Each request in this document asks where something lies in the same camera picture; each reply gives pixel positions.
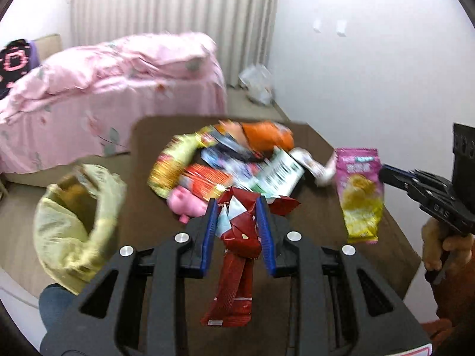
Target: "curtain fold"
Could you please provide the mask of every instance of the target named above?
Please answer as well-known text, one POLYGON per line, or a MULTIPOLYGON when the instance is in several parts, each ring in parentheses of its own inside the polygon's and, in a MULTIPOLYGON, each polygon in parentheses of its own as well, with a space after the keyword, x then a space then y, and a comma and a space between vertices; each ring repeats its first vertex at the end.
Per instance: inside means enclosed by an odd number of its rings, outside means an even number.
POLYGON ((276 0, 72 0, 74 45, 144 32, 204 32, 218 45, 229 85, 246 66, 267 63, 276 0))

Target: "sofa covered with pink cloth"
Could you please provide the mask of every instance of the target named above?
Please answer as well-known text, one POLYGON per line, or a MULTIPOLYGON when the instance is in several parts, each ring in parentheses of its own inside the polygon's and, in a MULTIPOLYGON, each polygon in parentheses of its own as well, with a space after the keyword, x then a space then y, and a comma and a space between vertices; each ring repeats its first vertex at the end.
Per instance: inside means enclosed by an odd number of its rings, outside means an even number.
POLYGON ((127 152, 146 116, 225 115, 215 47, 205 34, 143 34, 51 56, 0 101, 0 172, 127 152))

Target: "yellow package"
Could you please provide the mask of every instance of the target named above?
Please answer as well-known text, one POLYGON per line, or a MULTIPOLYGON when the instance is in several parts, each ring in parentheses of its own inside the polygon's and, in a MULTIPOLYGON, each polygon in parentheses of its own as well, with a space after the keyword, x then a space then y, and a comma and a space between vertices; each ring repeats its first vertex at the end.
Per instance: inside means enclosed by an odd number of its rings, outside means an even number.
POLYGON ((348 231, 348 242, 378 241, 383 213, 383 185, 378 180, 381 162, 376 149, 336 150, 337 191, 348 231))
POLYGON ((148 179, 150 188, 162 198, 166 198, 170 190, 178 183, 195 154, 197 148, 209 147, 216 144, 208 132, 210 127, 202 128, 194 134, 175 135, 168 143, 153 165, 148 179))

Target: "pink pig toy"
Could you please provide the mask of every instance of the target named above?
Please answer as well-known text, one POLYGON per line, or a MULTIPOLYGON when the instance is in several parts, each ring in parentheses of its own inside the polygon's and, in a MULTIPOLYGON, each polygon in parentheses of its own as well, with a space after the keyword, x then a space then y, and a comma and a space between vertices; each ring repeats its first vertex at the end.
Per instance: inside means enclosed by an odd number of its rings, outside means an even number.
POLYGON ((167 204, 170 210, 180 215, 180 222, 188 223, 190 217, 206 214, 208 204, 182 186, 175 187, 168 194, 167 204))

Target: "table top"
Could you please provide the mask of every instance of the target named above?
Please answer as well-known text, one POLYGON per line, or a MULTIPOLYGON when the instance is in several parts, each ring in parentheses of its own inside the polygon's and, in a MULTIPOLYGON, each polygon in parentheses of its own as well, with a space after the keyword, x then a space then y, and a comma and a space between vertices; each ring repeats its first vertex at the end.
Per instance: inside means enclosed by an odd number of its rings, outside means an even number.
MULTIPOLYGON (((137 123, 130 142, 132 174, 119 221, 121 246, 148 249, 184 230, 166 201, 148 187, 147 179, 156 158, 174 135, 193 133, 217 122, 216 117, 179 116, 148 117, 137 123)), ((329 159, 333 148, 310 126, 285 125, 292 130, 296 147, 308 150, 319 162, 329 159)), ((200 162, 199 152, 195 161, 200 162)), ((346 244, 343 214, 333 186, 316 188, 305 184, 297 198, 301 204, 288 217, 296 230, 318 245, 339 248, 346 244)), ((377 244, 354 246, 402 298, 416 274, 420 258, 387 210, 379 224, 378 237, 377 244)), ((210 328, 200 324, 199 320, 207 312, 217 290, 223 254, 224 245, 215 240, 207 277, 185 280, 190 355, 283 355, 287 341, 290 280, 270 278, 261 259, 254 265, 251 322, 242 328, 210 328)))

